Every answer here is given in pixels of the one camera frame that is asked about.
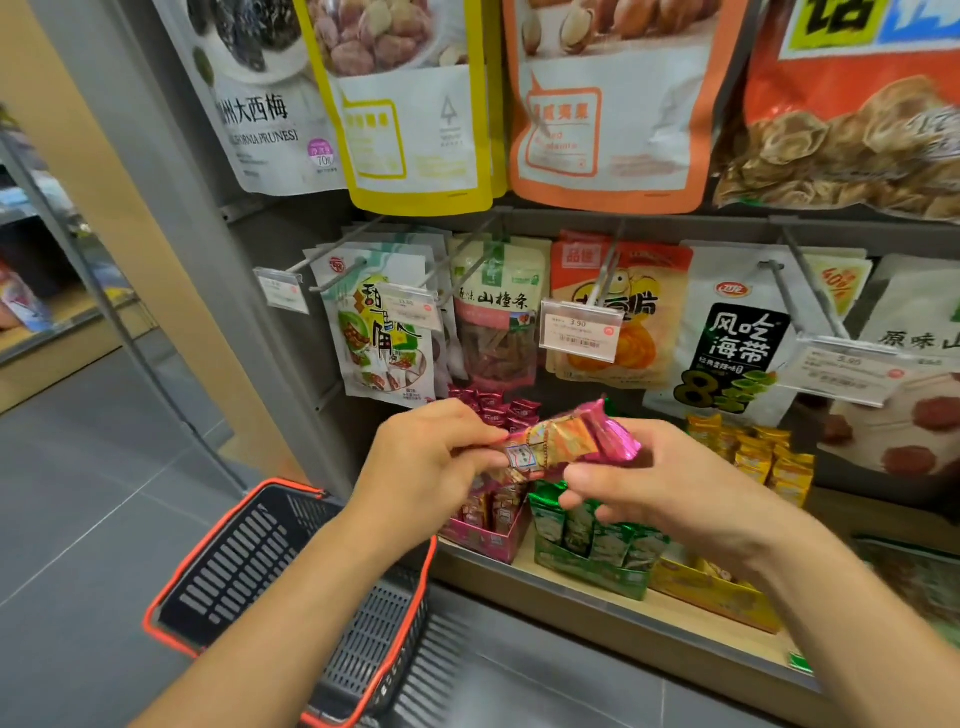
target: black basket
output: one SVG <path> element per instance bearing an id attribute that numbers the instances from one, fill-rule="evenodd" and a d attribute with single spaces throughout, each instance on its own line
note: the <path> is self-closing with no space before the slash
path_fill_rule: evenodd
<path id="1" fill-rule="evenodd" d="M 187 557 L 148 610 L 145 628 L 176 649 L 199 654 L 342 509 L 322 491 L 262 483 Z M 434 548 L 428 542 L 408 553 L 366 596 L 313 691 L 305 722 L 352 725 L 390 704 L 426 621 L 426 572 Z"/>

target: nut picture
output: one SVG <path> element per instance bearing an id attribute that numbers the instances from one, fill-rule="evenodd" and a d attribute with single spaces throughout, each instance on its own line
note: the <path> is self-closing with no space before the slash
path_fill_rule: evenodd
<path id="1" fill-rule="evenodd" d="M 338 77 L 468 61 L 465 44 L 435 32 L 440 2 L 431 8 L 427 0 L 307 0 L 307 10 L 324 66 Z"/>

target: yellow snack bag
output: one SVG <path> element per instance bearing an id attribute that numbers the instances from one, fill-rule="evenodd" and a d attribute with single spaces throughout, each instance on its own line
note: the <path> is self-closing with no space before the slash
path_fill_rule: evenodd
<path id="1" fill-rule="evenodd" d="M 492 205 L 481 0 L 294 0 L 353 203 Z"/>
<path id="2" fill-rule="evenodd" d="M 722 424 L 723 418 L 719 412 L 715 415 L 709 415 L 708 417 L 687 415 L 686 434 L 702 445 L 706 445 L 710 449 L 716 449 L 717 437 L 720 434 Z"/>

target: orange snack bag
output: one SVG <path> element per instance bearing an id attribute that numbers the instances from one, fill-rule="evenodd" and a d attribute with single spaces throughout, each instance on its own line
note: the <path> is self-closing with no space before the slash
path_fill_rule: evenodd
<path id="1" fill-rule="evenodd" d="M 514 192 L 618 214 L 696 209 L 707 182 L 713 108 L 749 6 L 504 0 L 516 99 Z"/>
<path id="2" fill-rule="evenodd" d="M 773 0 L 715 203 L 960 223 L 960 3 Z"/>
<path id="3" fill-rule="evenodd" d="M 551 251 L 553 298 L 586 303 L 610 250 L 608 242 L 559 242 Z M 686 303 L 693 251 L 682 245 L 619 243 L 607 308 L 624 312 L 613 363 L 551 352 L 551 371 L 567 381 L 597 381 L 618 389 L 664 386 Z"/>

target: red basket rim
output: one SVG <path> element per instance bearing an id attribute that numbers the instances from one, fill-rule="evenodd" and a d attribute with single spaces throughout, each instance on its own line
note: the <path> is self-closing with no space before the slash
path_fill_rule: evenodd
<path id="1" fill-rule="evenodd" d="M 166 644 L 168 647 L 171 647 L 178 652 L 182 652 L 191 658 L 197 658 L 200 656 L 200 652 L 193 649 L 193 647 L 181 642 L 175 636 L 164 632 L 158 626 L 154 625 L 154 613 L 159 608 L 163 600 L 166 599 L 167 596 L 174 590 L 187 570 L 193 566 L 193 563 L 197 560 L 197 557 L 209 546 L 210 542 L 220 535 L 220 532 L 223 530 L 223 528 L 233 519 L 234 516 L 242 511 L 247 504 L 253 500 L 258 493 L 260 493 L 260 491 L 270 485 L 280 485 L 287 488 L 292 488 L 293 490 L 309 493 L 316 497 L 323 497 L 326 495 L 326 491 L 320 488 L 313 488 L 309 485 L 303 485 L 301 483 L 295 483 L 292 480 L 284 480 L 277 477 L 264 480 L 258 486 L 253 488 L 249 493 L 247 493 L 243 500 L 227 511 L 227 513 L 219 521 L 217 521 L 213 528 L 210 529 L 209 533 L 207 533 L 206 536 L 204 536 L 200 542 L 194 546 L 190 553 L 188 553 L 183 561 L 180 562 L 180 565 L 174 571 L 173 577 L 170 579 L 167 585 L 150 603 L 150 606 L 147 607 L 147 612 L 143 617 L 143 629 L 148 635 L 153 637 L 158 642 Z M 387 657 L 377 669 L 376 673 L 373 674 L 370 684 L 364 691 L 363 696 L 361 696 L 356 708 L 353 710 L 353 713 L 342 723 L 327 723 L 310 715 L 309 713 L 304 712 L 300 716 L 300 720 L 302 720 L 304 723 L 314 726 L 314 728 L 353 728 L 353 726 L 359 722 L 360 718 L 363 716 L 364 710 L 366 710 L 367 705 L 370 703 L 373 695 L 376 693 L 377 688 L 379 688 L 380 681 L 383 680 L 387 672 L 389 672 L 396 663 L 396 660 L 400 655 L 400 650 L 403 648 L 403 643 L 406 642 L 407 636 L 410 634 L 410 630 L 413 627 L 413 622 L 417 616 L 417 611 L 420 608 L 420 605 L 423 603 L 423 598 L 426 595 L 427 574 L 430 572 L 430 565 L 433 563 L 433 557 L 437 551 L 437 537 L 431 536 L 429 543 L 430 546 L 427 549 L 426 558 L 423 560 L 423 567 L 420 569 L 420 582 L 417 585 L 417 590 L 414 592 L 413 599 L 411 600 L 410 606 L 407 609 L 407 615 L 404 617 L 403 623 L 396 632 L 394 641 L 390 645 L 390 651 L 387 653 Z"/>

